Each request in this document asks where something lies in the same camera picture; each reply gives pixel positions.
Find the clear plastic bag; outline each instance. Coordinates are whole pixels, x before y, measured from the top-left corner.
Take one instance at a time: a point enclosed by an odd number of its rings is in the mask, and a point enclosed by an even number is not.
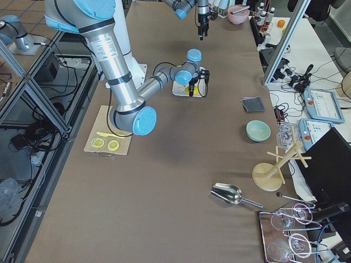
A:
[[[13,178],[2,181],[0,183],[0,216],[16,209],[20,204],[17,181]]]

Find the blue joint cap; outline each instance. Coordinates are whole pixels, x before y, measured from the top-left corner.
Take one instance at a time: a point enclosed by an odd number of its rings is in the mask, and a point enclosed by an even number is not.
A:
[[[175,14],[177,15],[177,17],[179,17],[180,19],[184,19],[184,18],[186,18],[186,15],[187,15],[187,13],[185,12],[185,11],[183,11],[183,10],[181,10],[181,9],[177,9],[176,11],[175,11]]]
[[[1,20],[4,20],[7,23],[10,22],[20,22],[20,19],[15,16],[15,15],[4,15],[3,17],[0,18]]]
[[[154,129],[157,114],[154,108],[145,106],[136,115],[133,122],[133,133],[135,135],[148,135]]]
[[[62,22],[57,21],[55,19],[52,19],[46,15],[45,15],[45,20],[46,20],[46,24],[48,25],[48,27],[51,27],[51,28],[59,30],[59,31],[67,32],[67,33],[79,34],[78,28],[76,28],[74,26],[62,23]]]
[[[10,45],[12,43],[12,39],[8,36],[0,33],[0,40],[4,42],[5,45]]]
[[[194,62],[199,62],[202,59],[201,51],[195,48],[190,49],[186,54],[186,58]]]
[[[178,71],[175,75],[175,81],[183,86],[187,85],[189,81],[191,81],[191,79],[193,78],[192,74],[186,70]]]
[[[113,17],[116,8],[115,0],[73,0],[76,6],[93,19],[107,20]]]

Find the black monitor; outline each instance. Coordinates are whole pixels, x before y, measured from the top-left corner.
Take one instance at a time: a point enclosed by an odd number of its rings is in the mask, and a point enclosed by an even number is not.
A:
[[[308,168],[298,166],[318,204],[332,206],[346,202],[351,206],[351,147],[341,134],[330,129],[304,156]],[[351,211],[333,216],[330,220],[347,247],[351,248]]]

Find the robotic arm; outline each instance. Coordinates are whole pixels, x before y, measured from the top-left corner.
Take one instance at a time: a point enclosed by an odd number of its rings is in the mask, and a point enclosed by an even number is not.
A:
[[[111,122],[135,135],[149,134],[156,125],[156,112],[146,100],[169,81],[186,85],[200,71],[201,52],[188,51],[179,67],[162,67],[138,90],[114,34],[115,0],[45,0],[47,25],[87,39],[117,100]]]
[[[204,36],[207,37],[209,21],[215,20],[218,16],[217,13],[210,11],[208,0],[185,0],[183,2],[182,0],[163,0],[163,2],[170,6],[180,19],[184,19],[197,4],[197,21],[200,24],[197,26],[197,32],[200,40],[203,40]]]
[[[33,47],[33,40],[15,15],[0,18],[0,40],[5,45],[15,42],[18,49],[27,51]]]

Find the table surface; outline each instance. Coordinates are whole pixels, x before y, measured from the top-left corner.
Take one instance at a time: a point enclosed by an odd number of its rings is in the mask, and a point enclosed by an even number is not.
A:
[[[200,49],[211,73],[208,96],[176,97],[169,83],[148,101],[155,130],[133,136],[127,156],[103,158],[83,152],[108,103],[100,83],[25,262],[262,262],[256,207],[229,207],[210,195],[224,182],[267,210],[286,203],[251,177],[256,164],[274,162],[266,152],[278,128],[249,22],[218,18],[199,41],[194,13],[180,21],[164,3],[136,2],[127,26],[148,77],[157,63],[180,65],[187,50]],[[243,96],[261,96],[266,112],[245,113]],[[270,125],[267,141],[246,136],[253,119]],[[289,178],[280,190],[295,195]]]

